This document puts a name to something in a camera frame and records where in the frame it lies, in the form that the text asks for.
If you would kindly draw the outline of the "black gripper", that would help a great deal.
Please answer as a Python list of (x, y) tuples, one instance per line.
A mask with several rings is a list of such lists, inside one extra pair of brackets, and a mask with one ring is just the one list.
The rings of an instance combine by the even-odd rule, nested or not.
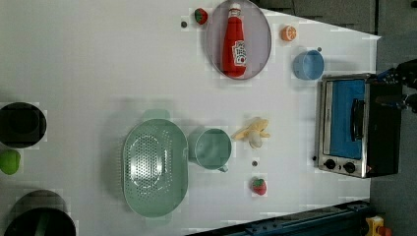
[[(409, 88), (417, 89), (417, 59), (403, 62), (396, 69), (390, 68), (376, 76), (377, 83), (397, 84), (397, 81)], [(417, 113), (417, 97), (415, 93), (378, 96), (376, 103)]]

